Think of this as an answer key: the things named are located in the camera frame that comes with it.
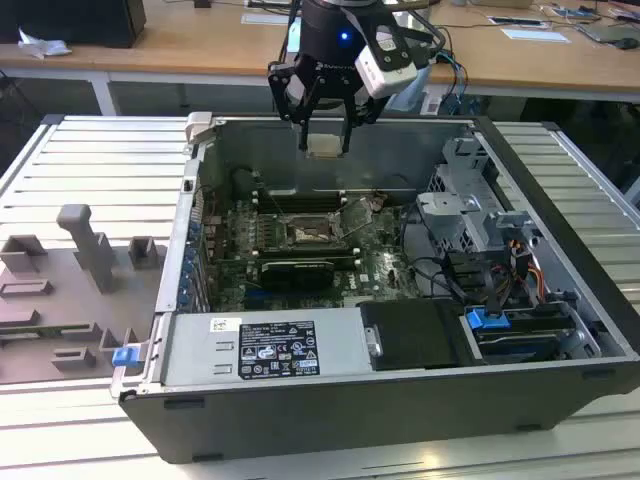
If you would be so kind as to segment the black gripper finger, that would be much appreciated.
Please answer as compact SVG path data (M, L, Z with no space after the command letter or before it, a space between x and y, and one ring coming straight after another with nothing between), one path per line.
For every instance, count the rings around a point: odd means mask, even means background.
M268 66L267 80L280 118L301 127L300 151L308 149L309 120L320 100L321 75L316 66L314 59L296 59L292 64L271 62ZM302 85L302 95L297 104L287 93L295 78Z
M357 105L353 95L344 99L345 117L341 132L341 152L348 153L354 128L374 124L386 106L386 98L369 97L364 104Z

